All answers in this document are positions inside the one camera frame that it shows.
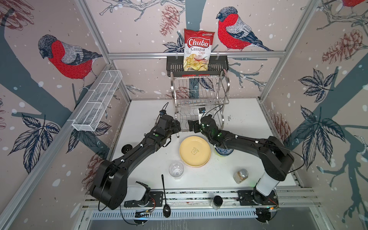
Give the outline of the yellow cream plate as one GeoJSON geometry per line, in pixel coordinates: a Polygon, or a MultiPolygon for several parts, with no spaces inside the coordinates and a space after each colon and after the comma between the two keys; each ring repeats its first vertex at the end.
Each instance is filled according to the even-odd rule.
{"type": "Polygon", "coordinates": [[[205,165],[211,157],[211,148],[206,140],[199,136],[190,136],[179,147],[181,160],[188,166],[198,168],[205,165]]]}

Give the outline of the blue floral white bowl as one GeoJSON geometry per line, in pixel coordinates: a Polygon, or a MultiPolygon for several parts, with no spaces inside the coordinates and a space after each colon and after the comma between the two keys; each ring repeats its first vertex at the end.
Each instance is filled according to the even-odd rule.
{"type": "Polygon", "coordinates": [[[222,149],[222,148],[215,148],[215,151],[220,156],[229,156],[233,153],[233,149],[222,149]]]}

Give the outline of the clear drinking glass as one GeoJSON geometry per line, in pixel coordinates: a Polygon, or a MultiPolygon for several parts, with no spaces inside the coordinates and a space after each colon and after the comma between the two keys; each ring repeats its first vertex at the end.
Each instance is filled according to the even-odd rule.
{"type": "Polygon", "coordinates": [[[184,173],[184,166],[180,162],[174,162],[169,166],[169,174],[176,180],[179,180],[184,173]]]}

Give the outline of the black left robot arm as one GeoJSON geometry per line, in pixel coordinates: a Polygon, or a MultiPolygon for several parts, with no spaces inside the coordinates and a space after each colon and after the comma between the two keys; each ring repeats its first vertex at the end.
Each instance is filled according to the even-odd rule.
{"type": "Polygon", "coordinates": [[[170,115],[159,118],[158,124],[128,153],[113,161],[104,160],[96,171],[90,195],[114,210],[127,195],[128,177],[148,156],[167,146],[167,140],[181,131],[180,122],[170,115]]]}

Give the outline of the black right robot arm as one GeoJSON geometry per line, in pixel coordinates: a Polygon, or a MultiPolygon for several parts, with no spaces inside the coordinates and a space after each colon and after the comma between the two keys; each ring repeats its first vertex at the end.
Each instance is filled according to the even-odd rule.
{"type": "Polygon", "coordinates": [[[274,136],[255,139],[236,135],[219,129],[211,115],[190,120],[188,124],[190,131],[200,132],[214,147],[242,151],[261,159],[265,172],[252,191],[253,200],[258,204],[268,199],[279,182],[286,179],[294,163],[290,150],[274,136]]]}

